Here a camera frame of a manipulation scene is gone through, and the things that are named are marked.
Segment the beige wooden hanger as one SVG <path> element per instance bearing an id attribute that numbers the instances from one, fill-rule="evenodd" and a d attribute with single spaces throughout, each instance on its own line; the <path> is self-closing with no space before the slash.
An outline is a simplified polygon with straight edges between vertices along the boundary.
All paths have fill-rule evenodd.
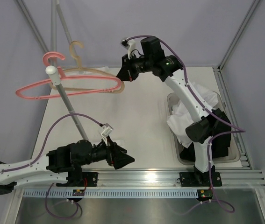
<path id="1" fill-rule="evenodd" d="M 80 56 L 75 53 L 75 45 L 78 45 L 80 48 L 84 47 L 84 44 L 80 41 L 72 41 L 69 44 L 69 53 L 76 60 L 77 67 L 76 68 L 71 68 L 71 69 L 65 69 L 63 70 L 64 73 L 69 73 L 73 71 L 85 71 L 88 72 L 88 74 L 84 75 L 77 75 L 74 77 L 67 77 L 66 75 L 64 78 L 69 78 L 70 80 L 74 79 L 84 79 L 84 78 L 91 78 L 95 80 L 107 80 L 107 81 L 119 81 L 114 75 L 99 70 L 99 69 L 91 69 L 91 68 L 86 68 L 82 67 L 82 61 Z M 120 80 L 120 83 L 116 85 L 115 87 L 111 88 L 104 88 L 103 91 L 100 91 L 99 89 L 87 89 L 87 88 L 70 88 L 70 87 L 64 87 L 65 91 L 72 91 L 72 93 L 67 94 L 68 96 L 77 96 L 77 95 L 85 95 L 85 94 L 90 94 L 90 93 L 108 93 L 108 94 L 119 94 L 124 91 L 125 84 L 123 81 Z"/>

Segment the white shirt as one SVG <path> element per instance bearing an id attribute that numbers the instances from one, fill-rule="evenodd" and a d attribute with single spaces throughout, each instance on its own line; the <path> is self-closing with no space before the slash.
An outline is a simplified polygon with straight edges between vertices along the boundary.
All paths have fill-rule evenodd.
<path id="1" fill-rule="evenodd" d="M 210 106 L 215 107 L 218 104 L 216 92 L 197 83 L 193 83 L 193 86 Z M 193 120 L 189 111 L 181 100 L 179 100 L 178 103 L 172 107 L 172 115 L 167 117 L 167 124 L 171 131 L 176 135 L 178 142 L 186 148 L 193 143 L 186 134 L 186 128 L 192 123 Z"/>

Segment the black shirt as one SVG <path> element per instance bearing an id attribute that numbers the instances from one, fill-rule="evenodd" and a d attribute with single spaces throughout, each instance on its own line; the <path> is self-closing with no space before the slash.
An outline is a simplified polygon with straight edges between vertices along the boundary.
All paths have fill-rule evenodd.
<path id="1" fill-rule="evenodd" d="M 190 146 L 184 146 L 179 156 L 183 160 L 195 161 L 194 143 L 203 143 L 207 138 L 223 132 L 230 132 L 230 120 L 220 109 L 212 111 L 211 115 L 202 117 L 201 121 L 193 122 L 186 127 L 186 136 L 191 140 Z M 212 158 L 221 158 L 229 155 L 231 134 L 224 134 L 212 140 Z"/>

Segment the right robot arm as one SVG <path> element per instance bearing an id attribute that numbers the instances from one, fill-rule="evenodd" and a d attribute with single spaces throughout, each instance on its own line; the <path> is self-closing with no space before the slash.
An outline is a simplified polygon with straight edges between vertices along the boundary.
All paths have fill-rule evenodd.
<path id="1" fill-rule="evenodd" d="M 221 123 L 231 128 L 231 123 L 223 119 L 224 112 L 215 110 L 194 89 L 187 78 L 186 67 L 178 55 L 171 49 L 166 56 L 162 45 L 164 41 L 152 35 L 140 35 L 142 53 L 134 55 L 135 37 L 121 40 L 127 50 L 122 57 L 122 67 L 117 74 L 121 81 L 132 82 L 140 73 L 152 72 L 169 86 L 189 111 L 193 123 L 186 128 L 186 134 L 193 141 L 195 152 L 194 179 L 197 184 L 205 185 L 211 180 L 209 170 L 213 166 L 211 158 L 212 137 L 219 133 Z"/>

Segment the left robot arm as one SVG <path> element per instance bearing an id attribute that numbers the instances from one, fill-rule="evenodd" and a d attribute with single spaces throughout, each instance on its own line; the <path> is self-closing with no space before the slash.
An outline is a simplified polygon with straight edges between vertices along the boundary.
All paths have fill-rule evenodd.
<path id="1" fill-rule="evenodd" d="M 36 162 L 6 164 L 0 161 L 0 195 L 18 188 L 52 183 L 58 187 L 94 187 L 97 185 L 97 173 L 83 171 L 82 167 L 100 161 L 106 161 L 118 170 L 135 159 L 127 154 L 126 149 L 108 139 L 97 145 L 80 140 L 58 147 Z"/>

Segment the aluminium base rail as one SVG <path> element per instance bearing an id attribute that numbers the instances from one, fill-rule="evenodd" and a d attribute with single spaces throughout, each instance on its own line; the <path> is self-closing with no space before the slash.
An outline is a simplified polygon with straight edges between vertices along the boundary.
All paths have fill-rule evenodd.
<path id="1" fill-rule="evenodd" d="M 179 174 L 191 169 L 93 169 L 98 173 L 98 189 L 171 189 L 180 188 Z M 224 189 L 265 188 L 265 178 L 256 169 L 219 169 Z"/>

